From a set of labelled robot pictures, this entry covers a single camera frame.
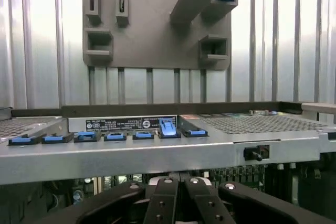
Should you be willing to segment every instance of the warning label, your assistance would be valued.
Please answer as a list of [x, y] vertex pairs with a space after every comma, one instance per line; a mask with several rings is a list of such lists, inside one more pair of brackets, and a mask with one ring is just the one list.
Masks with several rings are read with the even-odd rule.
[[87, 131], [146, 130], [159, 128], [160, 118], [172, 119], [176, 126], [176, 115], [142, 116], [133, 118], [111, 118], [86, 120]]

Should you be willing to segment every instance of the metal wall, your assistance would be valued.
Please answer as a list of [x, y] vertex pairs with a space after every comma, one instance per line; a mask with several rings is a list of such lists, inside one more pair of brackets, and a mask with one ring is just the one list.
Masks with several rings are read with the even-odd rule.
[[335, 103], [336, 0], [239, 0], [232, 11], [232, 64], [206, 72], [88, 68], [81, 3], [0, 0], [0, 106]]

